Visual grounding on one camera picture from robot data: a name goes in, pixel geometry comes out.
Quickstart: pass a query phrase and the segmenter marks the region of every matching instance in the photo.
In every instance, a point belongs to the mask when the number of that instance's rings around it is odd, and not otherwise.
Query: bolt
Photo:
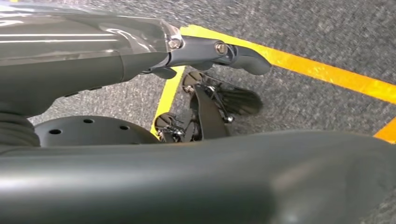
[[[182,45],[180,40],[171,40],[168,42],[168,46],[171,50],[178,49]]]
[[[233,123],[234,120],[235,120],[235,118],[233,116],[228,116],[228,117],[226,117],[225,122],[226,123]]]
[[[208,88],[209,88],[210,90],[212,90],[213,92],[216,91],[216,88],[215,88],[214,86],[208,86]]]
[[[216,43],[214,48],[218,55],[225,55],[228,50],[227,45],[223,42]]]
[[[186,93],[192,93],[192,92],[194,92],[194,88],[193,88],[192,86],[190,86],[190,85],[183,87],[183,90],[184,90]]]

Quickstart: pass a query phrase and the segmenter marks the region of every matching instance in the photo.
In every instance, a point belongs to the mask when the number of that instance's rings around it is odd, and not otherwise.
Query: black wheel
[[[192,71],[188,73],[182,82],[183,91],[190,93],[193,91],[192,86],[204,81],[205,74],[199,71]]]

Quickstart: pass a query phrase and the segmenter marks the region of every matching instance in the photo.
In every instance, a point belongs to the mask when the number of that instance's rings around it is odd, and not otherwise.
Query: transparent plastic cover
[[[159,19],[0,1],[0,66],[170,52],[182,41]]]

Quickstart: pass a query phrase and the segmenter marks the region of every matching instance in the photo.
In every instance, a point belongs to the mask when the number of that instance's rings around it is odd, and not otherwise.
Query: yellow line
[[[188,26],[183,35],[220,39],[226,43],[252,48],[273,65],[396,104],[396,85],[195,25]]]
[[[392,144],[396,143],[396,117],[393,118],[385,127],[383,127],[374,137],[388,141]]]
[[[161,114],[169,112],[170,108],[172,107],[173,98],[175,97],[177,87],[179,86],[179,82],[182,79],[184,68],[185,66],[172,68],[173,70],[176,71],[176,76],[173,77],[172,79],[166,80],[160,101],[158,103],[157,112],[156,112],[156,116],[154,117],[154,120]],[[157,136],[156,129],[154,128],[154,121],[153,124],[151,125],[150,132],[153,135]]]

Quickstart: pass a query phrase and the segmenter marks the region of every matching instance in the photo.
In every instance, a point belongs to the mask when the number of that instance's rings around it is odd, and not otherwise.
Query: silver bolt
[[[216,88],[215,88],[214,86],[208,86],[208,88],[209,88],[210,90],[212,90],[213,92],[216,91]]]
[[[227,53],[227,45],[223,42],[216,43],[214,46],[218,55],[225,55]]]
[[[170,49],[178,49],[182,45],[182,42],[180,40],[171,40],[168,42],[168,46]]]
[[[187,93],[194,92],[194,88],[190,85],[183,87],[183,90]]]
[[[235,120],[235,118],[233,116],[226,117],[226,122],[227,123],[233,123],[234,120]]]

